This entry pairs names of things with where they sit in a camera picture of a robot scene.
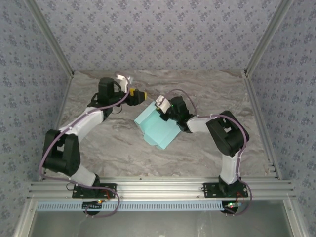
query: aluminum frame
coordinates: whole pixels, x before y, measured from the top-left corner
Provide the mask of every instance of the aluminum frame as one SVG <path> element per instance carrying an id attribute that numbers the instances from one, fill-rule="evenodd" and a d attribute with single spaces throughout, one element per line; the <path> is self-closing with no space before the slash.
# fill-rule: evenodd
<path id="1" fill-rule="evenodd" d="M 48 44 L 50 45 L 52 51 L 55 53 L 58 61 L 60 62 L 61 66 L 63 67 L 64 71 L 70 77 L 73 74 L 73 70 L 63 52 L 61 47 L 59 46 L 57 39 L 55 38 L 52 30 L 48 26 L 48 23 L 45 20 L 44 15 L 42 14 L 39 6 L 35 2 L 35 0 L 24 0 L 26 6 L 30 10 L 31 14 L 33 15 L 34 20 L 38 24 L 40 30 L 42 31 L 43 35 L 45 36 Z"/>
<path id="2" fill-rule="evenodd" d="M 301 228 L 300 218 L 296 216 L 296 207 L 292 200 L 296 199 L 291 181 L 279 180 L 275 177 L 244 177 L 253 192 L 253 201 L 257 200 L 283 200 L 287 205 L 288 219 L 295 237 L 307 236 Z M 201 190 L 204 182 L 217 182 L 218 177 L 213 178 L 172 178 L 172 177 L 122 177 L 122 178 L 101 178 L 101 182 L 118 184 L 118 194 L 122 201 L 215 201 L 234 200 L 231 198 L 205 199 Z M 41 201 L 62 201 L 70 203 L 72 191 L 66 189 L 67 182 L 37 181 L 31 183 L 28 193 L 28 201 L 25 204 L 20 222 L 16 229 L 15 237 L 26 237 L 31 231 L 38 202 Z"/>
<path id="3" fill-rule="evenodd" d="M 255 51 L 253 52 L 248 65 L 246 66 L 247 76 L 250 76 L 255 70 L 257 64 L 260 62 L 262 55 L 266 51 L 268 45 L 270 44 L 273 36 L 275 35 L 278 27 L 281 25 L 285 15 L 287 14 L 289 8 L 291 7 L 294 0 L 281 0 L 277 6 L 272 19 L 270 20 L 264 34 L 262 35 L 259 44 L 257 45 Z"/>
<path id="4" fill-rule="evenodd" d="M 292 0 L 289 1 L 288 8 L 292 4 Z M 245 79 L 245 86 L 249 95 L 249 100 L 253 108 L 253 112 L 255 115 L 255 120 L 259 129 L 259 134 L 264 146 L 264 150 L 270 162 L 274 164 L 275 172 L 277 178 L 282 180 L 282 173 L 280 167 L 278 165 L 278 161 L 269 137 L 269 133 L 267 127 L 265 125 L 263 115 L 261 113 L 260 105 L 255 93 L 255 89 L 253 87 L 251 77 L 248 74 L 243 74 L 243 78 Z M 292 232 L 295 237 L 309 237 L 309 233 L 307 231 L 306 224 L 303 219 L 302 212 L 299 208 L 297 199 L 287 199 L 283 201 L 284 207 L 286 210 L 287 218 L 291 225 Z"/>

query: wire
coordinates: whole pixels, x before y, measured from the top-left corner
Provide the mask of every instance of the wire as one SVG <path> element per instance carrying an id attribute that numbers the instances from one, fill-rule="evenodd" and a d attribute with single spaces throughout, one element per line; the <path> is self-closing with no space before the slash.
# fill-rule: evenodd
<path id="1" fill-rule="evenodd" d="M 191 99 L 191 97 L 182 89 L 173 89 L 171 91 L 169 91 L 162 99 L 162 101 L 159 103 L 159 105 L 161 105 L 163 103 L 163 101 L 166 99 L 166 97 L 171 94 L 171 92 L 173 91 L 181 91 L 183 94 L 185 94 L 187 96 L 187 98 L 190 100 L 191 104 L 193 105 L 193 108 L 194 108 L 194 112 L 196 115 L 198 115 L 198 110 L 197 110 L 197 107 L 195 106 L 193 100 Z"/>
<path id="2" fill-rule="evenodd" d="M 91 207 L 91 206 L 93 206 L 93 205 L 102 205 L 102 204 L 99 204 L 99 203 L 92 203 L 92 204 L 89 204 L 89 205 L 84 209 L 84 213 L 85 213 L 86 217 L 94 218 L 94 216 L 88 214 L 88 209 L 89 209 L 89 207 Z"/>
<path id="3" fill-rule="evenodd" d="M 81 115 L 79 118 L 77 118 L 72 124 L 70 124 L 69 127 L 67 127 L 65 130 L 63 130 L 62 132 L 60 132 L 60 134 L 58 134 L 58 136 L 52 141 L 52 143 L 49 145 L 49 147 L 47 148 L 46 152 L 44 153 L 44 156 L 42 158 L 42 160 L 40 161 L 39 163 L 39 175 L 42 177 L 42 178 L 46 178 L 46 179 L 53 179 L 53 180 L 59 180 L 59 181 L 67 181 L 69 182 L 69 179 L 64 179 L 64 178 L 57 178 L 57 177 L 50 177 L 50 176 L 46 176 L 45 174 L 43 174 L 43 165 L 45 163 L 45 160 L 50 152 L 50 150 L 53 148 L 53 146 L 56 144 L 56 142 L 66 133 L 70 130 L 71 127 L 75 126 L 77 123 L 79 123 L 81 120 L 83 120 L 86 116 L 88 116 L 89 114 L 97 111 L 97 110 L 105 110 L 105 109 L 109 109 L 109 108 L 112 108 L 116 105 L 119 105 L 120 103 L 122 103 L 129 95 L 129 91 L 130 91 L 130 83 L 129 83 L 129 80 L 128 80 L 128 75 L 126 75 L 125 73 L 121 73 L 121 72 L 115 72 L 115 75 L 117 76 L 118 74 L 124 76 L 127 80 L 127 92 L 126 94 L 124 95 L 124 97 L 117 101 L 116 103 L 112 104 L 112 105 L 108 105 L 108 106 L 104 106 L 104 107 L 100 107 L 100 108 L 95 108 L 93 110 L 90 110 L 89 112 L 87 112 L 86 114 L 83 114 Z M 87 188 L 87 189 L 103 189 L 103 190 L 108 190 L 112 193 L 114 193 L 117 197 L 118 197 L 118 204 L 116 206 L 116 208 L 114 209 L 114 211 L 112 211 L 111 213 L 109 214 L 106 214 L 106 215 L 98 215 L 96 216 L 97 218 L 101 218 L 101 217 L 108 217 L 108 216 L 112 216 L 114 215 L 118 208 L 119 208 L 119 203 L 120 203 L 120 200 L 119 200 L 119 195 L 117 194 L 117 192 L 114 190 L 114 189 L 110 189 L 110 188 L 107 188 L 107 187 L 94 187 L 94 186 L 87 186 L 87 185 L 84 185 L 84 184 L 80 184 L 80 183 L 77 183 L 75 181 L 70 181 L 71 183 L 75 184 L 75 185 L 79 185 L 83 188 Z"/>
<path id="4" fill-rule="evenodd" d="M 120 112 L 122 112 L 122 110 L 123 110 L 123 106 L 122 105 L 119 105 L 120 106 L 120 111 L 119 112 L 117 112 L 117 113 L 113 113 L 113 112 L 111 112 L 111 114 L 112 115 L 118 115 Z"/>
<path id="5" fill-rule="evenodd" d="M 108 200 L 110 200 L 109 191 L 108 191 L 108 190 L 105 190 L 105 192 L 107 193 Z"/>
<path id="6" fill-rule="evenodd" d="M 241 196 L 241 197 L 242 197 L 242 203 L 241 203 L 241 205 L 243 205 L 243 203 L 244 203 L 244 201 L 245 201 L 245 199 L 243 198 L 243 195 L 242 195 L 241 192 L 239 192 L 239 191 L 237 191 L 236 193 L 237 193 L 238 196 Z"/>

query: gray marble tabletop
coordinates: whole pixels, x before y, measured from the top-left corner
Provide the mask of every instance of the gray marble tabletop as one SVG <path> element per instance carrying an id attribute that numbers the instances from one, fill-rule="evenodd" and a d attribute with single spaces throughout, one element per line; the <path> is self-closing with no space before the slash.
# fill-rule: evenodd
<path id="1" fill-rule="evenodd" d="M 134 119 L 160 94 L 174 88 L 186 91 L 199 115 L 230 110 L 249 132 L 250 141 L 241 159 L 242 176 L 264 176 L 268 159 L 256 126 L 244 81 L 239 72 L 228 71 L 125 71 L 134 76 L 133 86 L 148 92 L 139 106 L 123 105 L 80 143 L 81 162 L 100 176 L 218 176 L 221 153 L 209 133 L 180 133 L 165 149 L 158 150 L 143 139 Z M 83 112 L 109 71 L 75 72 L 62 115 L 66 125 Z M 182 95 L 189 110 L 193 107 Z"/>

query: red wire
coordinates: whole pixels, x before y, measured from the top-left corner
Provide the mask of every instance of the red wire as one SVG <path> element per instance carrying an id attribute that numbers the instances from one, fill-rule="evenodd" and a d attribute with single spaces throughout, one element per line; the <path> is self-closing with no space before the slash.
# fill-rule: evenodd
<path id="1" fill-rule="evenodd" d="M 110 200 L 109 191 L 105 190 L 107 192 L 108 200 Z"/>
<path id="2" fill-rule="evenodd" d="M 236 193 L 237 193 L 237 195 L 242 197 L 242 203 L 241 204 L 243 204 L 244 201 L 245 201 L 245 199 L 243 198 L 243 195 L 239 191 L 237 191 Z"/>

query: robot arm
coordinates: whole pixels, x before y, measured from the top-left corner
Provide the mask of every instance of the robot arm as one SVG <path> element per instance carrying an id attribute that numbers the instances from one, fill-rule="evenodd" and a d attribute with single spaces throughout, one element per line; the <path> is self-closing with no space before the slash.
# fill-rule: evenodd
<path id="1" fill-rule="evenodd" d="M 181 96 L 174 97 L 170 101 L 160 96 L 156 100 L 156 106 L 163 120 L 175 120 L 182 131 L 211 133 L 217 148 L 222 153 L 223 164 L 219 184 L 222 191 L 227 194 L 231 187 L 239 182 L 236 175 L 237 167 L 239 168 L 238 153 L 244 144 L 241 130 L 228 119 L 190 114 Z M 249 134 L 230 111 L 224 111 L 221 115 L 236 121 L 243 129 L 247 142 L 249 141 Z"/>
<path id="2" fill-rule="evenodd" d="M 79 122 L 70 127 L 74 123 L 72 121 L 68 125 L 59 130 L 51 129 L 47 132 L 44 142 L 43 154 L 46 152 L 52 141 L 67 128 L 69 130 L 60 138 L 60 140 L 50 150 L 44 168 L 54 172 L 60 172 L 68 176 L 69 180 L 86 185 L 98 186 L 99 178 L 96 174 L 87 170 L 80 160 L 79 143 L 81 140 L 97 125 L 105 121 L 111 114 L 113 108 L 100 110 L 99 108 L 112 105 L 124 98 L 128 91 L 128 84 L 131 84 L 133 78 L 123 75 L 117 75 L 121 80 L 118 84 L 113 78 L 101 78 L 98 84 L 98 93 L 96 93 L 91 102 L 88 104 L 84 112 L 74 121 L 79 119 Z M 135 88 L 129 90 L 129 95 L 117 106 L 123 103 L 134 106 L 141 104 L 146 100 L 147 94 Z M 98 192 L 99 190 L 90 190 L 90 192 Z"/>

